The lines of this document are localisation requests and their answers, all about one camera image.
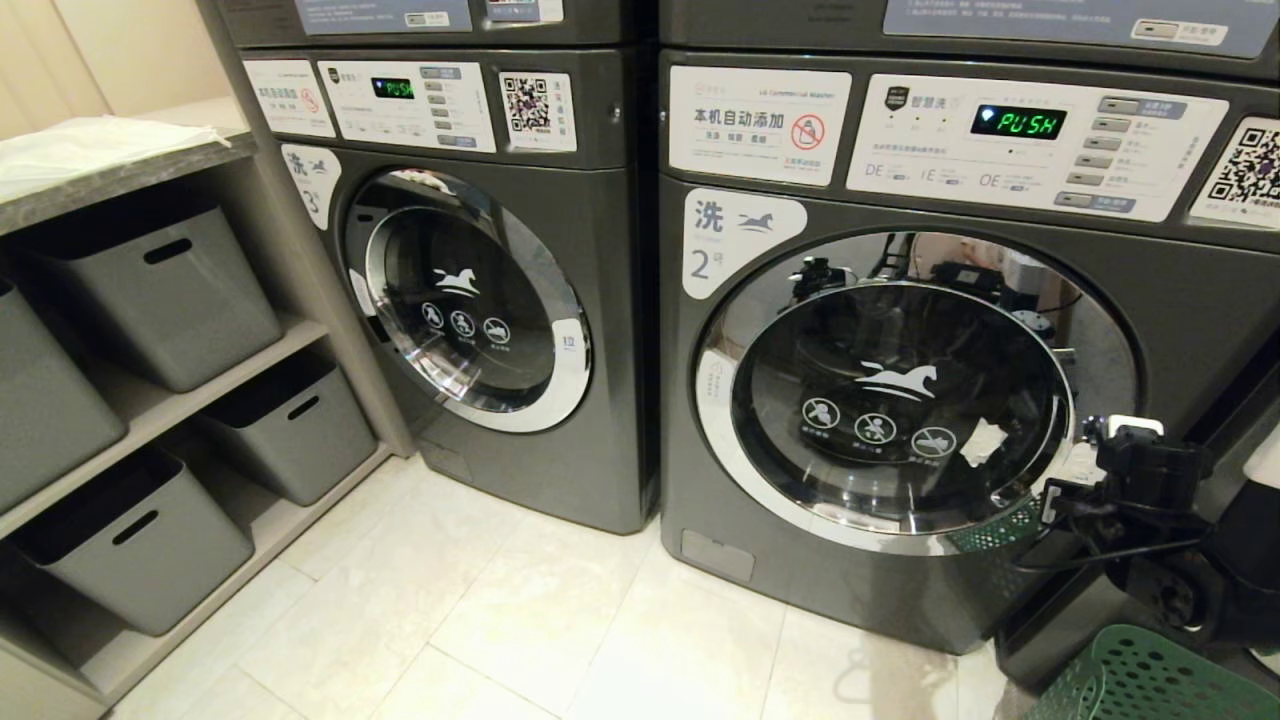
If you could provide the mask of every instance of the floor tile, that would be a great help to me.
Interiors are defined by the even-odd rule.
[[[428,647],[374,720],[554,720],[526,700]]]
[[[658,542],[530,518],[494,556],[431,644],[562,714]]]
[[[975,720],[957,715],[956,659],[787,609],[764,720]]]
[[[421,482],[425,473],[426,466],[419,456],[388,459],[294,541],[280,559],[316,580],[324,578],[408,495],[415,482]]]
[[[365,720],[529,515],[424,469],[241,666],[310,720]]]
[[[306,720],[236,667],[193,701],[180,720]]]
[[[271,562],[115,706],[113,720],[179,717],[315,584]]]
[[[655,546],[568,716],[759,717],[785,609],[677,562]]]
[[[960,659],[960,716],[964,720],[992,720],[1005,697],[1009,679],[996,665],[996,643]]]

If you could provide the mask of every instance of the gray washing machine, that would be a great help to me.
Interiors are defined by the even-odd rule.
[[[662,41],[1280,79],[1274,0],[662,0]]]
[[[1041,584],[1011,560],[1043,479],[1094,471],[1078,420],[1181,434],[1280,319],[1274,87],[660,72],[662,539],[708,573],[972,651]]]
[[[428,465],[584,525],[644,528],[655,305],[636,54],[242,56]],[[332,115],[302,99],[320,88]]]
[[[652,37],[653,0],[216,0],[237,47],[611,45]]]

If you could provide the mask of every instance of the control panel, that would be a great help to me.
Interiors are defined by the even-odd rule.
[[[479,63],[321,61],[347,140],[497,152]]]
[[[1225,100],[877,74],[846,187],[1162,222]]]

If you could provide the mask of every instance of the round glass door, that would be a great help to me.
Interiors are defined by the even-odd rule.
[[[1025,511],[1047,474],[1062,477],[1079,401],[1135,404],[1119,325],[1032,258],[941,233],[806,255],[721,307],[696,382],[722,465],[809,532],[900,555],[1001,544],[957,538]]]
[[[428,170],[387,173],[357,197],[374,309],[406,369],[454,414],[538,432],[586,393],[577,296],[538,237],[492,197]]]

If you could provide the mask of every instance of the white cloth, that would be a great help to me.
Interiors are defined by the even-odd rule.
[[[77,177],[206,142],[230,146],[211,127],[102,115],[74,118],[0,141],[0,202]]]

